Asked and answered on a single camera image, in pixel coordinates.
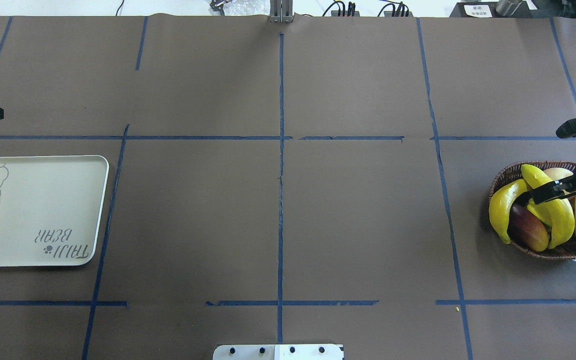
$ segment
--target white label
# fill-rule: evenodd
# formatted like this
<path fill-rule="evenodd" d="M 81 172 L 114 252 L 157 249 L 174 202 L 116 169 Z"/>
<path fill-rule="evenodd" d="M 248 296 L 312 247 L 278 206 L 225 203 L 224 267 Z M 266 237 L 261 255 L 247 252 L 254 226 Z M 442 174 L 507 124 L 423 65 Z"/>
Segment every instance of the white label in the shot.
<path fill-rule="evenodd" d="M 464 5 L 463 9 L 467 15 L 475 18 L 492 18 L 492 12 L 488 5 Z"/>

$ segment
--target wicker basket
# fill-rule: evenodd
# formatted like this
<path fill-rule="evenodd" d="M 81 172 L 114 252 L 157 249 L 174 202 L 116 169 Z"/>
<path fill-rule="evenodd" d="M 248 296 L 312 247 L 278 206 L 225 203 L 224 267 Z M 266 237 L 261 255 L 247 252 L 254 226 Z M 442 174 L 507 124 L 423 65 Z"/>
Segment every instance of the wicker basket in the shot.
<path fill-rule="evenodd" d="M 575 169 L 575 163 L 570 161 L 522 161 L 516 162 L 506 166 L 501 170 L 497 176 L 494 177 L 492 185 L 490 185 L 490 191 L 488 192 L 488 202 L 492 198 L 492 195 L 501 189 L 503 186 L 519 180 L 522 177 L 521 167 L 522 164 L 531 164 L 538 167 L 541 170 L 545 170 L 551 167 L 562 167 L 573 171 Z M 530 255 L 533 258 L 546 259 L 546 260 L 573 260 L 576 259 L 576 239 L 574 237 L 563 244 L 560 244 L 556 248 L 546 249 L 541 252 L 535 252 L 530 248 L 524 246 L 521 243 L 511 242 L 512 246 L 519 249 L 522 253 Z"/>

